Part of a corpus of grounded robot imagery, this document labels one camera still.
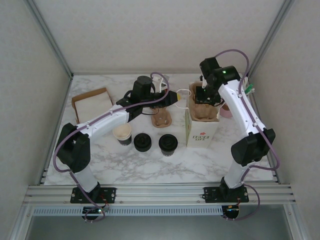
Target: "marble table surface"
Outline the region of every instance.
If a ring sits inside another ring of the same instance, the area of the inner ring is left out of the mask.
[[[134,81],[143,74],[126,75],[81,75],[74,76],[71,90],[61,121],[61,126],[76,125],[75,111],[71,98],[95,89],[106,87],[113,103],[131,90]],[[170,89],[188,88],[190,82],[197,81],[200,74],[168,74]],[[187,91],[180,91],[182,99],[177,103],[186,106]],[[151,117],[140,115],[130,122],[132,138],[139,133],[147,133],[152,139],[152,147],[147,152],[139,152],[133,143],[122,146],[112,132],[107,133],[91,144],[90,168],[101,184],[163,184],[219,182],[226,175],[232,163],[231,146],[239,140],[239,132],[233,118],[220,117],[219,127],[208,148],[187,148],[185,130],[185,110],[172,105],[167,108],[172,124],[156,128]],[[162,155],[158,146],[159,138],[171,133],[178,139],[178,147],[170,157]],[[57,160],[60,168],[66,168]],[[265,157],[258,163],[269,167]],[[273,179],[270,171],[254,168],[246,177],[247,181],[269,181]],[[74,185],[68,173],[59,173],[50,162],[45,185]]]

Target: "cable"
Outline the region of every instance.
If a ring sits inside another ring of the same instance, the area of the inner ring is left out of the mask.
[[[108,207],[110,207],[109,203],[107,202],[107,200],[105,200],[104,196],[100,195],[100,197],[102,198],[102,200],[104,201],[104,208],[108,205]]]
[[[191,94],[192,94],[192,92],[189,90],[189,89],[185,89],[185,88],[180,88],[180,89],[178,89],[177,91],[176,91],[176,93],[178,94],[178,92],[180,92],[180,91],[188,91],[189,92],[189,96],[188,97],[190,97],[191,96]],[[177,105],[177,103],[175,103],[175,104],[173,104],[173,105],[175,105],[178,109],[189,109],[188,107],[182,107],[182,106],[178,106]]]
[[[223,105],[225,103],[225,100],[222,99],[222,101],[220,103],[218,103],[217,105],[214,105],[214,107],[219,107],[220,105]]]
[[[237,53],[240,53],[244,56],[245,60],[246,60],[246,68],[245,68],[245,71],[244,71],[244,74],[242,75],[242,78],[240,80],[240,83],[239,83],[239,87],[238,87],[238,92],[239,94],[242,92],[242,86],[243,86],[243,83],[244,83],[244,79],[246,78],[247,74],[249,73],[249,58],[248,56],[241,50],[238,50],[238,49],[228,49],[228,50],[224,50],[220,53],[218,53],[217,55],[215,55],[214,57],[218,57],[222,54],[225,54],[225,53],[228,53],[228,52],[237,52]],[[276,150],[274,149],[274,147],[271,145],[271,142],[269,141],[269,139],[267,138],[267,136],[264,134],[264,132],[261,130],[261,128],[258,126],[258,125],[255,125],[256,123],[256,119],[255,117],[253,116],[253,114],[251,113],[249,107],[247,106],[246,104],[246,101],[243,97],[243,95],[240,95],[239,98],[241,99],[241,102],[245,108],[245,110],[247,111],[248,115],[250,116],[251,120],[252,120],[252,124],[256,127],[256,129],[259,131],[259,133],[261,134],[261,136],[263,137],[263,139],[265,140],[266,144],[268,145],[268,147],[270,148],[271,152],[273,153],[274,157],[275,157],[275,160],[276,160],[276,166],[275,167],[264,167],[264,166],[256,166],[256,165],[252,165],[252,166],[249,166],[246,171],[243,173],[242,177],[241,177],[241,182],[243,182],[245,180],[245,177],[246,175],[248,174],[248,172],[250,171],[251,168],[257,168],[257,169],[262,169],[262,170],[270,170],[270,171],[274,171],[274,170],[277,170],[279,167],[280,167],[280,159],[276,153]],[[244,220],[244,219],[247,219],[249,217],[251,217],[252,215],[254,215],[259,207],[260,207],[260,196],[257,192],[257,190],[251,186],[251,185],[248,185],[248,184],[243,184],[244,186],[247,186],[249,188],[251,188],[255,194],[257,195],[257,198],[258,198],[258,205],[256,207],[256,210],[252,213],[250,213],[249,215],[247,216],[244,216],[244,217],[240,217],[240,218],[237,218],[237,219],[234,219],[234,221],[240,221],[240,220]]]
[[[147,102],[139,102],[139,103],[135,103],[135,104],[132,104],[132,105],[129,105],[129,106],[124,106],[124,107],[120,107],[118,109],[115,109],[113,110],[113,113],[116,113],[116,112],[119,112],[119,111],[122,111],[122,110],[126,110],[126,109],[129,109],[129,108],[133,108],[133,107],[137,107],[137,106],[140,106],[140,105],[147,105],[147,104],[154,104],[154,103],[157,103],[157,102],[160,102],[162,101],[163,99],[165,99],[167,97],[167,95],[169,94],[169,91],[170,91],[170,87],[169,87],[169,82],[167,80],[167,78],[162,75],[160,72],[152,72],[150,74],[150,77],[152,78],[153,75],[160,75],[163,80],[165,81],[166,85],[167,85],[167,91],[165,92],[165,94],[157,99],[157,100],[153,100],[153,101],[147,101]],[[95,120],[93,120],[92,122],[88,123],[87,125],[89,126],[92,126],[93,124],[95,124],[96,122],[100,121],[101,119],[104,119],[105,117],[109,116],[111,114],[110,111],[106,112],[105,114],[101,115],[100,117],[96,118]],[[71,138],[73,135],[75,135],[76,133],[80,132],[81,130],[87,128],[87,125],[84,125],[80,128],[77,128],[75,131],[71,132],[68,136],[66,136],[59,144],[58,146],[56,147],[55,151],[54,151],[54,154],[53,154],[53,158],[52,158],[52,161],[53,161],[53,167],[54,169],[59,172],[59,173],[68,173],[70,174],[71,178],[74,180],[75,184],[77,185],[77,187],[81,190],[81,192],[83,193],[83,195],[88,199],[88,201],[93,204],[95,207],[89,209],[86,213],[85,213],[85,216],[84,216],[84,219],[85,221],[87,221],[87,215],[89,212],[91,212],[92,210],[94,209],[100,209],[101,210],[101,213],[103,214],[103,217],[101,218],[97,218],[95,220],[91,220],[91,223],[93,222],[98,222],[102,219],[104,219],[106,217],[106,214],[105,214],[105,211],[102,209],[101,206],[97,205],[94,201],[91,200],[91,198],[87,195],[86,191],[82,188],[82,186],[80,185],[80,183],[78,182],[78,180],[76,179],[74,173],[71,171],[71,169],[60,169],[58,168],[57,166],[57,154],[60,150],[60,148],[63,146],[63,144],[66,143],[66,141]]]
[[[144,113],[142,112],[142,115],[148,115],[148,116],[153,116],[153,115],[157,115],[159,113],[159,108],[157,107],[156,109],[158,109],[158,111],[156,113]]]

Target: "black mounting plate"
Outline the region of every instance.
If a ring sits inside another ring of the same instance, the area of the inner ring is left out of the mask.
[[[98,197],[94,201],[96,204],[114,204],[116,199],[115,187],[100,187]],[[90,204],[78,187],[72,189],[70,203],[72,204]]]
[[[242,187],[237,194],[234,196],[231,196],[228,198],[228,200],[225,200],[222,197],[222,194],[220,192],[220,188],[218,186],[207,186],[203,188],[204,194],[202,195],[202,198],[205,200],[206,204],[210,203],[248,203],[249,202],[249,197],[248,197],[248,192],[247,188]]]

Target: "paper cup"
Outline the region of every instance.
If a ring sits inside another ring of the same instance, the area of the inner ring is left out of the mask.
[[[178,146],[178,140],[171,134],[165,134],[159,139],[159,147],[164,156],[170,157]]]
[[[129,123],[122,124],[117,126],[112,130],[114,137],[119,141],[123,146],[127,146],[131,143],[131,126]]]

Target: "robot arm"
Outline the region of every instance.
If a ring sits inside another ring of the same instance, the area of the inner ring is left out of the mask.
[[[89,193],[88,195],[93,201],[95,201],[95,196],[90,193],[99,188],[100,185],[89,167],[90,142],[94,142],[115,127],[132,121],[142,113],[145,107],[163,108],[176,103],[179,100],[179,95],[174,91],[168,91],[168,93],[167,91],[165,89],[155,92],[152,79],[147,76],[140,76],[134,82],[133,89],[128,91],[106,113],[76,126],[71,123],[63,126],[57,146],[72,132],[77,129],[82,130],[75,133],[61,146],[57,152],[57,157],[70,168],[76,180],[85,192]]]
[[[220,197],[225,202],[235,202],[237,196],[244,193],[242,177],[245,171],[263,156],[267,155],[269,147],[256,126],[263,130],[270,143],[275,139],[273,129],[266,126],[256,115],[243,87],[239,92],[240,76],[234,66],[220,67],[216,58],[206,58],[200,63],[202,75],[207,84],[196,89],[195,102],[197,104],[209,104],[216,106],[222,99],[228,105],[233,118],[240,130],[241,140],[231,147],[233,160],[219,187]],[[245,108],[241,98],[253,115],[255,123]]]

